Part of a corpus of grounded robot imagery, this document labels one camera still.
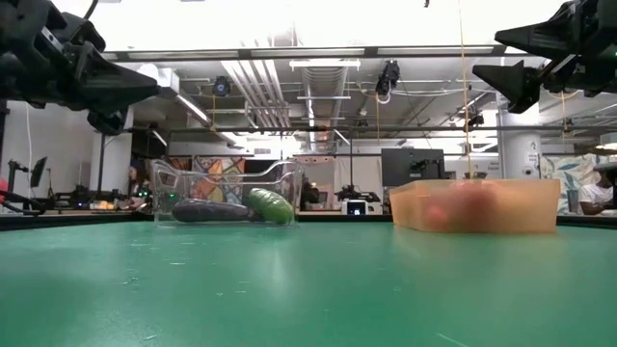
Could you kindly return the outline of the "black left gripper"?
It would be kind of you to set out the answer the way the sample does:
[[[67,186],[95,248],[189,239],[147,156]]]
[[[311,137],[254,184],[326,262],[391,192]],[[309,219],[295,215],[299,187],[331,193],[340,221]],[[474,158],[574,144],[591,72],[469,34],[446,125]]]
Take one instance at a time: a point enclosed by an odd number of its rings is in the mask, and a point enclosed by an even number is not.
[[[38,108],[77,103],[91,110],[87,121],[96,131],[120,135],[126,107],[158,95],[160,87],[100,55],[105,41],[90,22],[98,2],[78,16],[51,0],[0,0],[0,99]]]

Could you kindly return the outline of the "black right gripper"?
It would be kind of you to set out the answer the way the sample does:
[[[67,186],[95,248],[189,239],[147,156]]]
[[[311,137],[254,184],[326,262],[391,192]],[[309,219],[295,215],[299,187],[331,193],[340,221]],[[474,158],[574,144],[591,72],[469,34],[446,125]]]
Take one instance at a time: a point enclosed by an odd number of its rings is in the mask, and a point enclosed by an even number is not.
[[[543,87],[559,93],[617,94],[617,0],[569,0],[547,21],[500,30],[495,41],[550,58],[554,67]],[[511,114],[522,114],[540,98],[539,70],[476,65],[472,73],[503,95]]]

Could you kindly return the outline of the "dark purple eggplant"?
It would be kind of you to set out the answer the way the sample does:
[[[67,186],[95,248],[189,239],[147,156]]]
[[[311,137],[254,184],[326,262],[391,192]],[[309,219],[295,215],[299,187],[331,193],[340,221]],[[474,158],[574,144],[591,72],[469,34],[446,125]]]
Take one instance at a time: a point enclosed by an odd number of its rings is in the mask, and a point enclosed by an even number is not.
[[[247,206],[198,199],[178,202],[172,209],[172,215],[183,223],[238,222],[255,218],[255,213]]]

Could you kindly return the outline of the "green cucumber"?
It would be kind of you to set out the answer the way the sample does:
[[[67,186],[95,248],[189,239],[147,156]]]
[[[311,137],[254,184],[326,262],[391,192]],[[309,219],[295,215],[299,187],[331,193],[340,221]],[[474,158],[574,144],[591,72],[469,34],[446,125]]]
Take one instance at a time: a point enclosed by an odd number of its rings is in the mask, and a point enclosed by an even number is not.
[[[247,199],[250,207],[268,222],[287,225],[294,220],[294,207],[276,192],[253,188]]]

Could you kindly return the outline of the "white ceiling air unit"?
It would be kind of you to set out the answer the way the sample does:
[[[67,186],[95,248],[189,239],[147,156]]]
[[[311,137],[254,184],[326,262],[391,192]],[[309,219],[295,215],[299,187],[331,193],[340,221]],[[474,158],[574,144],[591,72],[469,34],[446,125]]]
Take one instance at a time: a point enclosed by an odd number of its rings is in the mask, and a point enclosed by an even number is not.
[[[170,67],[157,67],[154,64],[141,65],[137,71],[154,79],[160,89],[159,95],[164,98],[175,98],[180,92],[180,78]]]

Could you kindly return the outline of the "person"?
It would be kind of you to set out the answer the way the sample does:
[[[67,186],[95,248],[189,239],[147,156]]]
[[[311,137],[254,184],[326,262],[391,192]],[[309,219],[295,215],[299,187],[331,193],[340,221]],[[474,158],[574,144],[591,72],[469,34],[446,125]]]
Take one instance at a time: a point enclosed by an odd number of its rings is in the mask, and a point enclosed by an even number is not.
[[[617,217],[617,203],[614,189],[617,187],[617,162],[599,164],[594,167],[600,179],[596,183],[581,186],[578,203],[586,216]]]
[[[127,208],[137,210],[149,197],[148,173],[139,161],[132,161],[128,171],[129,186],[127,194]]]

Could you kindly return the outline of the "black monitor on stand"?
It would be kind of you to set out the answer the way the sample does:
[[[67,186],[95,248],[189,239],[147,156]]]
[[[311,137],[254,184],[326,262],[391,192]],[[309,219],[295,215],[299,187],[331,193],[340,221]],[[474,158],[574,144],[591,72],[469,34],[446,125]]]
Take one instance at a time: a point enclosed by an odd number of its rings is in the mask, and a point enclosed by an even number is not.
[[[5,196],[5,201],[10,202],[18,202],[16,194],[14,193],[14,185],[15,185],[15,177],[17,172],[24,172],[29,175],[28,183],[30,184],[29,193],[31,194],[31,199],[35,198],[34,189],[40,185],[40,180],[45,169],[47,158],[42,157],[40,160],[36,162],[32,169],[20,164],[15,160],[10,160],[9,165],[9,178],[8,178],[8,186],[6,188],[2,188],[2,191],[6,191],[11,193],[12,196]]]

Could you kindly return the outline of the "clear plastic basket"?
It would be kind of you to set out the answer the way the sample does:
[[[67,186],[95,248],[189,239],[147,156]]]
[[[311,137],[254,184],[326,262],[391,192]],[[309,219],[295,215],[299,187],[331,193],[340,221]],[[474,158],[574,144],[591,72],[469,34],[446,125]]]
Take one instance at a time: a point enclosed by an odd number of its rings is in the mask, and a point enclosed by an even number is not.
[[[183,223],[172,215],[173,207],[180,201],[193,199],[189,197],[188,183],[190,178],[202,177],[211,180],[205,173],[182,171],[173,168],[168,162],[156,160],[151,163],[152,213],[159,224],[265,224],[272,226],[291,226],[296,222],[297,209],[301,192],[303,170],[294,161],[254,160],[244,158],[245,172],[240,174],[239,184],[243,188],[241,205],[247,206],[247,196],[253,188],[263,188],[283,196],[295,211],[294,220],[287,225],[278,225],[264,220],[255,210],[255,218],[250,221],[238,222],[205,222]]]

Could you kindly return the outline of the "colourful abstract painting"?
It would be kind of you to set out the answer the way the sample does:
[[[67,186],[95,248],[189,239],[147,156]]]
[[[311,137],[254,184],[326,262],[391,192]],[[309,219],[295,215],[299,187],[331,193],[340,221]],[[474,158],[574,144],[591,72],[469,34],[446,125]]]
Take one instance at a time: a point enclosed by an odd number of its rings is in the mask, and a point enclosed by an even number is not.
[[[188,193],[190,198],[214,200],[240,204],[243,188],[239,184],[240,174],[245,172],[243,157],[171,157],[168,163],[177,170],[208,174],[211,180],[190,178]]]

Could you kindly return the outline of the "orange translucent plastic basket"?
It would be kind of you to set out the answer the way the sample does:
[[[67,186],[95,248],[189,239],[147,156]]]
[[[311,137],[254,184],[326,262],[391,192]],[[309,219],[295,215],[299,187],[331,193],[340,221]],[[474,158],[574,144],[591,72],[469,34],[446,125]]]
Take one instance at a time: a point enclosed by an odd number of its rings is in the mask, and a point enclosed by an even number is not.
[[[418,180],[389,191],[393,222],[434,233],[556,231],[558,179]]]

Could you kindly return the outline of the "white box with screen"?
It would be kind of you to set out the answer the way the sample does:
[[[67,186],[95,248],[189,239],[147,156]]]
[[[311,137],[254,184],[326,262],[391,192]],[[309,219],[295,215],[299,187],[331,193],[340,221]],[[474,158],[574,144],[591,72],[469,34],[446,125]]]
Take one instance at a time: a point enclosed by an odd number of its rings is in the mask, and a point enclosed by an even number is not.
[[[369,203],[366,200],[344,200],[341,203],[341,214],[348,216],[366,215],[369,212]]]

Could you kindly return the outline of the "green table mat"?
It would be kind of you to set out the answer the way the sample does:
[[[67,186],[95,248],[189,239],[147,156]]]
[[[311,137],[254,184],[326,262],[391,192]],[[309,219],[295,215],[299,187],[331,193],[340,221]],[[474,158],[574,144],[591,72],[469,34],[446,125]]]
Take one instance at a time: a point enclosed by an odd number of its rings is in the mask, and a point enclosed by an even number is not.
[[[0,232],[0,347],[617,347],[617,230]]]

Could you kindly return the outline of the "leaf pattern wall mural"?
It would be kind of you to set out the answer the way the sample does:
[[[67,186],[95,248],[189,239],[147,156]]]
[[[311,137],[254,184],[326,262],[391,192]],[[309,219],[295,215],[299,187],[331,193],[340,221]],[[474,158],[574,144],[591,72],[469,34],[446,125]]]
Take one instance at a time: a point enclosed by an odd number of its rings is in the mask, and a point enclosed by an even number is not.
[[[599,164],[617,162],[617,155],[582,154],[568,156],[542,156],[542,178],[559,179],[563,194],[595,183],[599,176],[594,168]]]

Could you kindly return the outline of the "silver ribbed ceiling duct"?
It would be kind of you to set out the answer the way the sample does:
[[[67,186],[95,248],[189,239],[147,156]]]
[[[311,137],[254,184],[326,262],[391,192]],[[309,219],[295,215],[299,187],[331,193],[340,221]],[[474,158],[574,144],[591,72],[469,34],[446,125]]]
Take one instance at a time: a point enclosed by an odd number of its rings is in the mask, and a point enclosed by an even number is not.
[[[332,127],[336,125],[344,88],[347,67],[303,67],[304,101],[310,127]]]

